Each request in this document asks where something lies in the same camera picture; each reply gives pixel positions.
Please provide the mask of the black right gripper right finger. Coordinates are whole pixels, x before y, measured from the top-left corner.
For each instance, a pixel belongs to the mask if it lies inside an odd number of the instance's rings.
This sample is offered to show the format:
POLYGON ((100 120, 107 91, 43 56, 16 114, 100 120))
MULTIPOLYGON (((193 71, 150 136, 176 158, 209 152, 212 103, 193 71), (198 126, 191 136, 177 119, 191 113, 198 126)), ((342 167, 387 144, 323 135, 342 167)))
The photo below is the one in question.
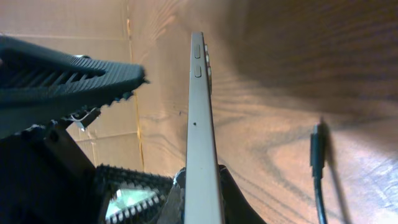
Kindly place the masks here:
POLYGON ((225 165, 219 165, 221 194, 227 224, 266 224, 250 206, 225 165))

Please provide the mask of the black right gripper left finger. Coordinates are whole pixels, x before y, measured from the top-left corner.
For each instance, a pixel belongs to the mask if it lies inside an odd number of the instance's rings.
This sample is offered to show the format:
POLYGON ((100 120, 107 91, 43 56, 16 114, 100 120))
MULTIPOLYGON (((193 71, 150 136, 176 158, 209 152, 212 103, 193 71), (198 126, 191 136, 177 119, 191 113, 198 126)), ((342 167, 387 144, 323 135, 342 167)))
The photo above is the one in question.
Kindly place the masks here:
POLYGON ((184 222, 185 189, 175 177, 123 169, 109 165, 96 168, 95 196, 101 202, 97 223, 184 222))

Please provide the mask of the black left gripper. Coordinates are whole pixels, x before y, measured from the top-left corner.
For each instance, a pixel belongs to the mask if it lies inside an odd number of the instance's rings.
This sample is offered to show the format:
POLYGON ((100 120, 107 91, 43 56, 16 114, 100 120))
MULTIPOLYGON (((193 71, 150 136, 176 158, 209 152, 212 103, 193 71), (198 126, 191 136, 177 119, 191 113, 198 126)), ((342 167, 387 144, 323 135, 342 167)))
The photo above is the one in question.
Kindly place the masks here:
POLYGON ((87 127, 145 82, 138 64, 2 35, 1 223, 100 223, 96 168, 66 128, 87 127))

